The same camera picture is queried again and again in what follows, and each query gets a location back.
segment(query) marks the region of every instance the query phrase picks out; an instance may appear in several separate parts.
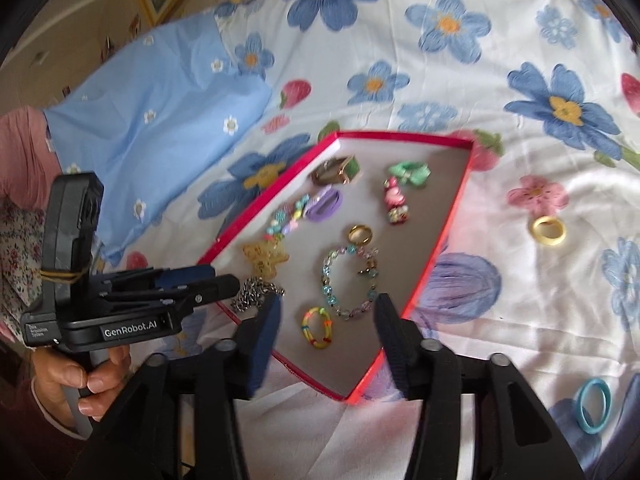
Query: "blue bangle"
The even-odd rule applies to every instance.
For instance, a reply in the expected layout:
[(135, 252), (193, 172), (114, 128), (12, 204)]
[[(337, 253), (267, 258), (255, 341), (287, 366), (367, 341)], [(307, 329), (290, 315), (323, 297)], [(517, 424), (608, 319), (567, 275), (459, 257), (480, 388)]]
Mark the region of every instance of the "blue bangle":
[[(602, 392), (602, 417), (600, 421), (592, 426), (587, 422), (587, 419), (584, 416), (584, 399), (589, 392), (589, 389), (592, 386), (596, 386)], [(578, 426), (580, 426), (581, 430), (590, 435), (600, 433), (603, 428), (607, 425), (609, 421), (609, 416), (611, 415), (611, 390), (609, 389), (609, 385), (599, 377), (594, 377), (585, 382), (580, 390), (578, 390), (577, 400), (575, 402), (575, 418), (578, 421)]]

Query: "hand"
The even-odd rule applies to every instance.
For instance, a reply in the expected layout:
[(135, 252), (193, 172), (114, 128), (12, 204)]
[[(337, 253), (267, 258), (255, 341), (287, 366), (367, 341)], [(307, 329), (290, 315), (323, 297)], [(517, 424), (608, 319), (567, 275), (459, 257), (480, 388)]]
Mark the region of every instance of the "hand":
[(123, 389), (130, 365), (129, 346), (110, 348), (109, 361), (89, 375), (69, 357), (51, 348), (38, 348), (33, 353), (34, 390), (49, 415), (63, 426), (72, 428), (75, 421), (62, 386), (88, 386), (95, 395), (80, 399), (78, 408), (83, 415), (100, 420)]

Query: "blue pillow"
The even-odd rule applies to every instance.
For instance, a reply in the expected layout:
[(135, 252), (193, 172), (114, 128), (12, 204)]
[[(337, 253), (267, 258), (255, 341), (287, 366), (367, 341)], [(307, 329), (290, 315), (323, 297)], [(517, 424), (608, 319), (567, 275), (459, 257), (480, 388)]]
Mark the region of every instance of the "blue pillow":
[(44, 110), (63, 171), (104, 184), (97, 235), (124, 249), (260, 119), (271, 89), (232, 66), (212, 14), (156, 28)]

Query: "silver chain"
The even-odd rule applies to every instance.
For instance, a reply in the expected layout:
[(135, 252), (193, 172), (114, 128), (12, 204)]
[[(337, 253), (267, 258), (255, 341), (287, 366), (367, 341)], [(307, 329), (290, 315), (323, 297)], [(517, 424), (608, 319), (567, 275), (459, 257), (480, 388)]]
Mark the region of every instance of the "silver chain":
[(236, 298), (231, 302), (231, 308), (236, 312), (245, 312), (251, 307), (260, 310), (264, 304), (264, 297), (269, 294), (284, 295), (284, 289), (271, 282), (265, 282), (256, 276), (250, 277), (242, 284)]

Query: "bed sheet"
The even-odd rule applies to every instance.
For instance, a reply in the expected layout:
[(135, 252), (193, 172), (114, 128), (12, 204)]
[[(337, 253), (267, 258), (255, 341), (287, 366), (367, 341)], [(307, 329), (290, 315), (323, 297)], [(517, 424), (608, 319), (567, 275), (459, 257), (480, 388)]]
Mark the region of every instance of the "bed sheet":
[[(207, 11), (241, 72), (264, 72), (262, 121), (127, 252), (129, 267), (196, 262), (219, 232), (338, 128), (439, 132), (476, 140), (473, 172), (416, 321), (460, 354), (510, 356), (574, 449), (605, 479), (640, 432), (640, 75), (600, 0), (250, 0)], [(261, 63), (273, 59), (273, 63)], [(558, 215), (564, 243), (528, 222)], [(174, 338), (137, 345), (180, 357), (234, 327), (216, 307)], [(599, 376), (612, 418), (587, 435), (573, 397)], [(251, 477), (397, 479), (419, 405), (388, 370), (345, 406), (272, 360), (238, 403)], [(472, 464), (463, 403), (459, 478)]]

